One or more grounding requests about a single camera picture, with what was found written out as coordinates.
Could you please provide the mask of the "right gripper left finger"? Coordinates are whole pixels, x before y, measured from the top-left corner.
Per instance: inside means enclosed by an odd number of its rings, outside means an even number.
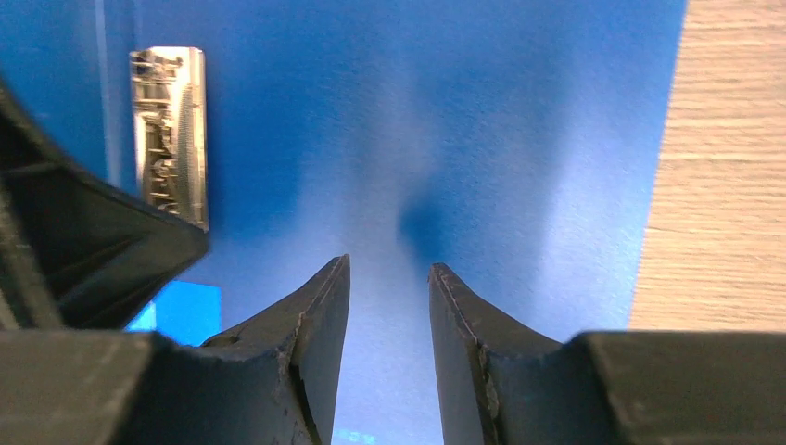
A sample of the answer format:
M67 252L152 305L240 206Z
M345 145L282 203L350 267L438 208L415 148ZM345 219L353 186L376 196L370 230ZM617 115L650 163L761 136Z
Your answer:
M348 256L198 347L156 332L5 331L5 444L327 444Z

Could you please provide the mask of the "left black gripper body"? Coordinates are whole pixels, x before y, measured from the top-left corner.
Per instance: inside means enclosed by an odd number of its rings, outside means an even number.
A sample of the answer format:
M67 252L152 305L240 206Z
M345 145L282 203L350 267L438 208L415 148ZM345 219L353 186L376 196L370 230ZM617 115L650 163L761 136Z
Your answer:
M208 247L82 168L2 88L3 329L121 329Z

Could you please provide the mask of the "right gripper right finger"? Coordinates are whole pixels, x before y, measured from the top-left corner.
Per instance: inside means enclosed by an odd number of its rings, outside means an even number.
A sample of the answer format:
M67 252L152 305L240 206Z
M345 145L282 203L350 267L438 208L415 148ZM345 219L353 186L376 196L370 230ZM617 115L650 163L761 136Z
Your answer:
M565 343L428 276L448 444L781 444L785 337L593 331Z

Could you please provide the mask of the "blue plastic folder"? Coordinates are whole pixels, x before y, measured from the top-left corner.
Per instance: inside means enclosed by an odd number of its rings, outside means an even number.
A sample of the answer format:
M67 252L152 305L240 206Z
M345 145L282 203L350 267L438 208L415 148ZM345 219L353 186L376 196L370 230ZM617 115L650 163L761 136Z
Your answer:
M140 326L187 345L349 254L333 441L443 440L427 275L566 341L628 326L682 1L5 1L1 75L137 192L129 55L206 59L210 253Z

